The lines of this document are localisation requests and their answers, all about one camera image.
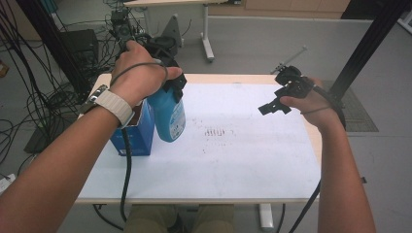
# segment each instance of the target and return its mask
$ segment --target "wristwatch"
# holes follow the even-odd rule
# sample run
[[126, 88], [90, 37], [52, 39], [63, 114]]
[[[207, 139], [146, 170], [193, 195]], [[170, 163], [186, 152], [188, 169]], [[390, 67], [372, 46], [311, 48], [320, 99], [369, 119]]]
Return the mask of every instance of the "wristwatch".
[[100, 105], [115, 115], [119, 121], [119, 128], [124, 128], [134, 116], [134, 112], [121, 97], [111, 92], [105, 84], [100, 85], [90, 96], [85, 103], [80, 107], [80, 113], [86, 114], [92, 108]]

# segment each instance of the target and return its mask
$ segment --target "bottle label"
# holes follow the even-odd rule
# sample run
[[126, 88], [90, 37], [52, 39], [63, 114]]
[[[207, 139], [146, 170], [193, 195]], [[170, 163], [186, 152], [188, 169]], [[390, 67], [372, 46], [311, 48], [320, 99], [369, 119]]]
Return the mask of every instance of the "bottle label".
[[181, 100], [173, 109], [172, 117], [170, 117], [169, 129], [172, 140], [177, 139], [182, 134], [185, 129], [185, 125], [185, 110], [183, 108], [183, 101]]

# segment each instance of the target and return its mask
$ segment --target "table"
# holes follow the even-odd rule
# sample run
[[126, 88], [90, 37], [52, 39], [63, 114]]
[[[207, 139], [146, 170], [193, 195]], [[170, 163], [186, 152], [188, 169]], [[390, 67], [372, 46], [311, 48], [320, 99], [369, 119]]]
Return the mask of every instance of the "table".
[[410, 25], [412, 21], [412, 11], [404, 19], [398, 19], [397, 22], [405, 28], [409, 33], [412, 33], [412, 26]]
[[129, 8], [141, 8], [145, 16], [146, 30], [149, 35], [152, 35], [150, 27], [150, 16], [148, 13], [148, 7], [153, 6], [169, 6], [169, 5], [192, 5], [192, 4], [202, 4], [203, 5], [203, 32], [201, 33], [201, 38], [203, 42], [203, 47], [206, 51], [207, 59], [212, 62], [215, 59], [213, 55], [212, 47], [209, 42], [208, 35], [208, 15], [209, 15], [209, 4], [211, 3], [223, 3], [227, 0], [137, 0], [131, 2], [125, 2], [124, 6]]
[[[312, 194], [320, 164], [302, 116], [258, 111], [279, 88], [273, 76], [186, 77], [186, 129], [171, 144], [155, 132], [152, 154], [133, 157], [127, 203], [275, 203]], [[108, 142], [77, 203], [119, 203], [125, 167]]]

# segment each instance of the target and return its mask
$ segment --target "gray floor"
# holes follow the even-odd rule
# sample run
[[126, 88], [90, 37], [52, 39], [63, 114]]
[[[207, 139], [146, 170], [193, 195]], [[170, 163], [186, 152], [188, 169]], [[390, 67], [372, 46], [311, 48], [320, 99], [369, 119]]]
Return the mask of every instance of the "gray floor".
[[[198, 38], [201, 22], [196, 20], [176, 59], [186, 73], [267, 74], [306, 45], [309, 50], [292, 65], [306, 76], [334, 80], [369, 25], [370, 21], [211, 17], [209, 33], [216, 60], [210, 63], [205, 59]], [[0, 55], [12, 64], [6, 53]], [[352, 85], [379, 129], [377, 133], [349, 134], [360, 172], [368, 181], [365, 188], [379, 232], [412, 229], [411, 63], [412, 35], [396, 25]], [[48, 89], [45, 79], [38, 77], [38, 81]], [[12, 66], [8, 77], [0, 80], [1, 118], [19, 122], [26, 116], [26, 98]], [[22, 149], [33, 130], [32, 124], [20, 128], [8, 159], [0, 165], [1, 173], [17, 172], [27, 157]], [[287, 204], [282, 232], [291, 228], [303, 205]], [[272, 205], [275, 225], [281, 206]], [[192, 219], [191, 209], [182, 207], [184, 218]], [[317, 209], [315, 203], [297, 232], [316, 232]], [[117, 205], [103, 207], [102, 213], [121, 224]], [[236, 232], [261, 232], [255, 205], [236, 206], [235, 223]], [[59, 232], [119, 231], [101, 221], [91, 206], [76, 205]]]

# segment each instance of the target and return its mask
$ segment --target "forearm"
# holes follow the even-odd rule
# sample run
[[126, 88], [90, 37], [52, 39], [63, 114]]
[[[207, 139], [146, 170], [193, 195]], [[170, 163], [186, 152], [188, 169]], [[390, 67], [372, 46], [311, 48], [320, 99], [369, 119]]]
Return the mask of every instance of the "forearm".
[[3, 194], [0, 231], [55, 232], [118, 124], [101, 107], [72, 124]]
[[375, 232], [372, 213], [346, 132], [337, 120], [323, 138], [319, 232]]

